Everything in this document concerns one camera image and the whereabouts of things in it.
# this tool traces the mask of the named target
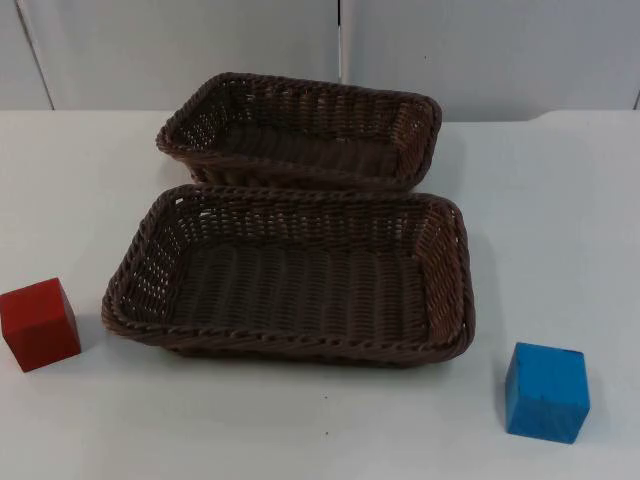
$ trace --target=basket rim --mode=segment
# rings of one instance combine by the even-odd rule
[[[182,185],[172,188],[162,193],[158,199],[154,202],[149,213],[140,222],[140,228],[134,240],[138,238],[140,241],[133,241],[129,246],[127,253],[119,265],[116,273],[109,281],[107,291],[102,300],[102,321],[105,327],[119,335],[131,335],[135,336],[137,340],[145,342],[144,337],[155,336],[158,333],[165,335],[181,335],[185,339],[202,338],[202,337],[220,337],[226,336],[228,338],[245,338],[254,337],[259,340],[291,340],[291,337],[295,337],[291,341],[305,341],[306,339],[315,342],[332,342],[336,340],[351,341],[348,337],[343,335],[309,335],[300,334],[294,331],[278,331],[278,330],[259,330],[259,329],[234,329],[230,327],[216,327],[216,326],[194,326],[194,325],[171,325],[159,322],[140,322],[131,320],[125,315],[121,309],[120,304],[116,301],[122,295],[129,285],[129,282],[133,278],[131,272],[135,272],[142,263],[145,251],[148,248],[151,240],[153,239],[153,233],[155,227],[158,225],[162,211],[170,204],[175,202],[180,196],[184,194],[200,194],[200,195],[214,195],[218,198],[237,198],[239,195],[243,195],[246,198],[246,193],[250,191],[252,198],[256,200],[261,199],[278,199],[278,200],[290,200],[304,198],[306,200],[325,202],[328,198],[332,200],[352,200],[352,201],[375,201],[386,202],[389,200],[406,200],[407,202],[417,201],[435,201],[443,208],[451,209],[454,215],[459,221],[456,222],[456,228],[459,230],[459,235],[466,240],[467,234],[462,222],[462,215],[459,208],[450,200],[432,195],[428,193],[395,193],[395,192],[359,192],[359,191],[312,191],[312,190],[289,190],[289,189],[270,189],[270,188],[251,188],[251,187],[230,187],[230,186],[215,186],[207,184],[197,185]],[[467,347],[471,344],[475,334],[475,308],[474,297],[471,285],[471,276],[469,272],[469,252],[466,247],[466,241],[458,242],[458,259],[461,268],[462,276],[462,295],[463,295],[463,312],[462,318],[459,319],[456,328],[452,331],[450,340],[442,343],[433,343],[428,339],[421,342],[410,342],[407,340],[400,340],[396,342],[380,342],[375,340],[363,340],[359,342],[359,345],[365,348],[375,348],[378,350],[397,350],[397,351],[414,351],[414,352],[428,352],[430,354],[440,354],[441,358],[436,358],[433,361],[447,360],[454,356],[463,353]],[[152,345],[162,345],[159,342],[149,342]]]
[[[334,91],[342,91],[345,94],[367,94],[386,96],[393,99],[406,99],[414,103],[421,103],[431,112],[431,131],[429,140],[425,145],[424,154],[418,168],[412,174],[404,176],[369,176],[339,169],[326,169],[316,166],[300,166],[292,162],[273,160],[269,157],[231,154],[225,155],[212,149],[199,149],[190,145],[176,143],[171,136],[175,130],[186,120],[206,99],[207,95],[215,89],[219,83],[227,80],[263,80],[271,82],[288,83],[291,86],[307,88],[323,88]],[[198,90],[178,109],[160,128],[156,135],[157,148],[176,160],[193,167],[222,167],[226,169],[252,170],[268,166],[274,175],[295,172],[300,178],[313,178],[341,185],[359,184],[363,186],[410,189],[417,185],[431,166],[433,152],[435,150],[436,136],[442,126],[442,108],[431,97],[418,93],[401,92],[395,90],[377,90],[373,88],[355,85],[343,85],[319,80],[306,80],[289,78],[278,75],[262,75],[255,73],[225,72],[215,75],[207,80]]]

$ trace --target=white table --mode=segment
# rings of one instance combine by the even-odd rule
[[[23,374],[0,345],[2,478],[637,475],[640,114],[443,126],[419,190],[465,215],[477,335],[406,371],[187,360],[103,332],[138,221],[189,182],[155,149],[167,116],[0,113],[0,292],[59,276],[84,347]],[[516,341],[585,353],[592,409],[575,445],[504,432]]]

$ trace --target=basket bottom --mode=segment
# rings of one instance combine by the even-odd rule
[[[419,265],[399,253],[221,245],[183,257],[172,325],[423,342]]]
[[[394,175],[398,151],[367,139],[325,139],[291,130],[238,124],[220,137],[218,148],[228,155],[270,160],[357,173],[371,177]]]

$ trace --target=woven pattern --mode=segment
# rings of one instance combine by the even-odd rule
[[[443,361],[474,332],[464,225],[431,195],[179,187],[141,223],[103,321],[187,355]]]
[[[406,191],[426,174],[441,122],[438,104],[417,94],[226,73],[156,143],[196,182]]]

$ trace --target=brown wicker basket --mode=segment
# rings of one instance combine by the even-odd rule
[[[178,187],[141,222],[102,317],[186,355],[447,360],[475,328],[462,216],[426,194]]]
[[[438,104],[422,95],[224,73],[156,143],[196,182],[407,191],[429,169],[441,122]]]

